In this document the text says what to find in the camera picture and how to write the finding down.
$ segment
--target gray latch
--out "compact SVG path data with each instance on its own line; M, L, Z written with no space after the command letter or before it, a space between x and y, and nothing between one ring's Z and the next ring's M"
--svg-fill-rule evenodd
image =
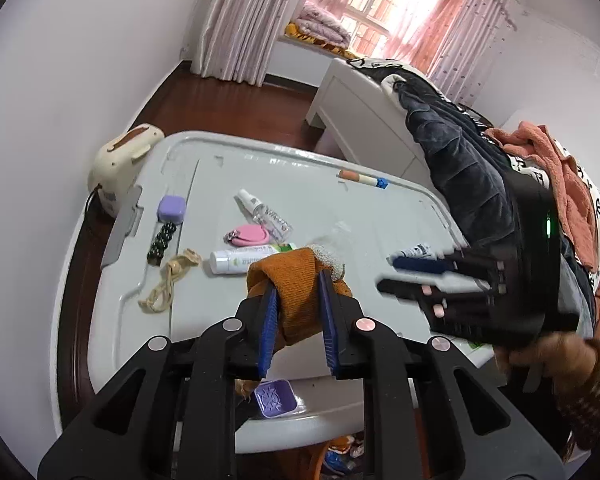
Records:
M136 215L138 214L138 200L142 193L142 187L133 186L127 192L125 199L122 201L122 206L116 216L116 221L113 224L113 229L109 235L107 246L102 255L102 263L100 268L104 269L110 264L114 264L120 257L122 244L125 243L125 238L129 236L131 229L136 223Z

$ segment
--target white bed frame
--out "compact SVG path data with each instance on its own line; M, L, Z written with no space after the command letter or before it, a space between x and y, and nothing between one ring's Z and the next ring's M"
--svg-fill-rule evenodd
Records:
M426 187L443 200L429 176L421 147L379 85L334 59L306 115L311 126L324 128L316 152L345 158Z

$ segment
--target wooden floor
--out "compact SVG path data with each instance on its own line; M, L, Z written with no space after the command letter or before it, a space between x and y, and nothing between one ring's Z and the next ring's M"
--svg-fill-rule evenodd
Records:
M321 134L304 117L313 94L276 86L201 79L181 64L160 86L134 124L151 123L165 134L206 130L312 150ZM58 396L66 426L94 395L87 368L93 303L100 261L113 220L93 200L72 257L58 333Z

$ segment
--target brown sleeve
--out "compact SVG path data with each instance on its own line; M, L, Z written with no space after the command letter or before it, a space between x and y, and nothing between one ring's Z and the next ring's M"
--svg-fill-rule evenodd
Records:
M591 377L577 390L557 397L558 409L569 419L580 449L592 449L600 437L600 341L587 343L598 355Z

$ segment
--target human hand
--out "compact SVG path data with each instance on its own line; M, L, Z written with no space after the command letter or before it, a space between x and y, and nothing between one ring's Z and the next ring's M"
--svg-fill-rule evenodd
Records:
M582 386L596 366L597 353L575 332L553 332L521 350L494 348L498 369L508 374L511 366L544 365L544 375L554 380L555 391L568 393Z

